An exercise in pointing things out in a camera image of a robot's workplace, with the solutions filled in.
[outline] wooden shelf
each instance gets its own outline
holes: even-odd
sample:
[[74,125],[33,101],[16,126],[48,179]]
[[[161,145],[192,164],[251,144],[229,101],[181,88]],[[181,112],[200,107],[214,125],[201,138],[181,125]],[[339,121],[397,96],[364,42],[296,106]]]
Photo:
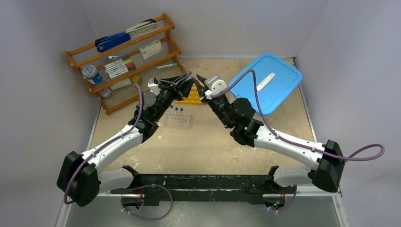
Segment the wooden shelf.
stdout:
[[[65,54],[67,56],[67,59],[70,62],[71,67],[76,69],[77,71],[79,71],[82,74],[81,67],[86,66],[89,63],[92,63],[92,62],[94,62],[96,60],[99,60],[99,59],[101,59],[101,58],[103,58],[105,56],[111,55],[112,53],[114,53],[116,51],[120,51],[120,50],[123,50],[123,49],[125,49],[125,48],[127,48],[129,46],[137,44],[138,42],[141,42],[141,41],[144,41],[146,39],[149,39],[149,38],[151,38],[151,37],[153,37],[153,36],[155,36],[157,34],[160,34],[160,33],[163,33],[163,32],[166,34],[166,36],[164,38],[160,39],[160,42],[162,42],[162,43],[163,42],[167,42],[168,43],[168,47],[169,47],[169,54],[168,55],[160,57],[157,60],[154,60],[154,61],[152,61],[152,62],[150,62],[148,64],[145,64],[145,65],[143,65],[141,67],[138,67],[133,71],[127,72],[124,75],[119,76],[117,78],[114,78],[111,81],[109,81],[109,82],[107,82],[107,83],[105,83],[105,84],[103,84],[101,86],[98,86],[98,87],[92,87],[92,85],[82,76],[82,78],[85,81],[85,84],[87,85],[87,88],[88,88],[89,92],[91,92],[92,94],[97,96],[97,99],[99,100],[99,102],[102,105],[102,108],[104,109],[106,114],[110,114],[110,113],[112,113],[112,112],[114,112],[114,111],[116,111],[116,110],[128,105],[129,103],[132,103],[132,102],[134,102],[134,101],[139,99],[139,96],[135,96],[135,97],[132,97],[130,99],[125,100],[124,102],[121,102],[121,103],[117,104],[116,106],[113,106],[111,108],[107,108],[107,106],[104,104],[104,102],[103,102],[103,100],[102,100],[102,98],[101,98],[101,96],[99,95],[98,92],[103,90],[103,89],[105,89],[105,88],[107,88],[108,86],[111,86],[111,85],[113,85],[113,84],[115,84],[115,83],[117,83],[119,81],[124,80],[124,79],[136,76],[138,73],[143,72],[143,71],[145,71],[147,69],[150,69],[152,67],[155,67],[156,65],[158,65],[158,64],[160,64],[160,63],[162,63],[162,62],[164,62],[166,60],[169,60],[169,59],[171,59],[175,63],[177,63],[177,66],[178,66],[178,68],[180,69],[181,72],[185,72],[185,68],[182,66],[182,64],[178,61],[178,58],[177,58],[177,55],[181,54],[181,49],[177,45],[177,43],[174,41],[173,37],[171,36],[171,32],[170,32],[171,29],[175,28],[174,22],[172,21],[172,19],[166,13],[163,13],[161,16],[154,18],[154,20],[155,21],[164,20],[165,26],[160,28],[160,29],[158,29],[158,30],[156,30],[156,31],[154,31],[154,32],[151,32],[151,33],[148,33],[146,35],[140,36],[140,37],[138,37],[136,39],[127,41],[127,42],[125,42],[125,43],[123,43],[123,44],[121,44],[119,46],[116,46],[116,47],[114,47],[114,48],[112,48],[112,49],[110,49],[108,51],[103,52],[103,53],[99,53],[99,54],[97,54],[95,56],[92,56],[92,57],[90,57],[88,59],[85,59],[83,61],[75,62],[73,56],[76,55],[76,54],[79,54],[79,53],[82,53],[82,52],[85,52],[87,50],[90,50],[90,49],[94,48],[95,47],[95,43],[94,42],[91,43],[91,44],[87,44],[85,46],[82,46],[82,47],[80,47],[78,49],[75,49],[73,51],[70,51],[70,52],[66,51],[65,52]],[[140,53],[139,50],[134,50],[134,51],[129,52],[129,53],[127,53],[127,54],[125,54],[125,55],[113,60],[113,61],[117,61],[117,60],[119,60],[119,59],[121,59],[121,58],[123,58],[125,56],[133,56],[133,55],[136,55],[138,53]],[[99,71],[103,70],[103,66],[105,66],[106,64],[109,64],[110,62],[107,62],[107,63],[104,63],[104,64],[96,66],[97,70],[99,70]]]

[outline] black mounting bar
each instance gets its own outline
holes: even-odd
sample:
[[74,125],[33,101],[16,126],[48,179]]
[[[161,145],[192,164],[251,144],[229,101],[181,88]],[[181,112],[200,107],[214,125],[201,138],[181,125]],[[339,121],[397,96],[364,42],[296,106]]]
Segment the black mounting bar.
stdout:
[[[140,174],[130,166],[123,168],[134,175],[129,188],[149,184],[159,184],[167,188],[174,201],[215,201],[248,202],[264,204],[264,194],[281,194],[282,187],[275,184],[269,175],[176,175],[176,174]],[[293,187],[286,188],[293,193]],[[140,191],[112,190],[113,194],[139,194]],[[160,201],[170,201],[168,194],[160,188],[149,187],[144,191],[145,206],[157,206]]]

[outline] blue lid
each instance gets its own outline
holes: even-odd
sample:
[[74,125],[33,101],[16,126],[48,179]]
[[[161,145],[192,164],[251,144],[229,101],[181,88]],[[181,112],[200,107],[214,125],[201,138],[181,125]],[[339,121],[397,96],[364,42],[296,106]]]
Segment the blue lid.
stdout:
[[[228,85],[232,85],[248,69],[255,70],[256,86],[271,73],[275,74],[273,79],[258,91],[264,116],[271,115],[302,80],[302,73],[295,67],[271,53],[264,53],[245,67]],[[248,73],[230,92],[236,98],[247,98],[256,112],[261,115],[256,105],[253,86],[252,74]]]

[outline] label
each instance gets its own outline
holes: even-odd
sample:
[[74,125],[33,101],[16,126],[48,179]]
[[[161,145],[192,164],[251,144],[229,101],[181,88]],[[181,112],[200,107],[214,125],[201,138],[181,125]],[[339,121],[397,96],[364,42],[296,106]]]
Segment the label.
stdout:
[[143,59],[146,59],[162,51],[162,44],[159,40],[155,40],[151,43],[148,43],[146,46],[141,47],[139,50],[142,54]]
[[258,87],[256,88],[256,90],[260,91],[262,90],[262,88],[264,88],[270,81],[271,79],[273,79],[273,77],[276,74],[274,72],[272,72],[271,74],[269,74],[264,80],[262,80],[262,82],[258,85]]
[[87,81],[90,83],[90,84],[93,84],[93,85],[95,85],[95,84],[99,84],[100,82],[102,82],[102,77],[99,75],[99,73],[97,73],[95,76],[93,76],[92,78],[86,78],[87,79]]

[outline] gray wall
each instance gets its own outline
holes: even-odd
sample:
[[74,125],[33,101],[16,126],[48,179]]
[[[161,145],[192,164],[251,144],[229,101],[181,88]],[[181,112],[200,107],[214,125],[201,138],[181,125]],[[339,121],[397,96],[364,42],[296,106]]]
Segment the gray wall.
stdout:
[[299,54],[328,0],[80,0],[100,37],[167,13],[183,57]]
[[401,223],[400,11],[398,0],[331,0],[297,61],[320,141],[339,142],[346,155],[386,146],[382,158],[344,169],[343,199],[356,227]]
[[0,31],[1,226],[54,226],[63,158],[98,110],[64,52],[96,36],[77,0],[4,0]]

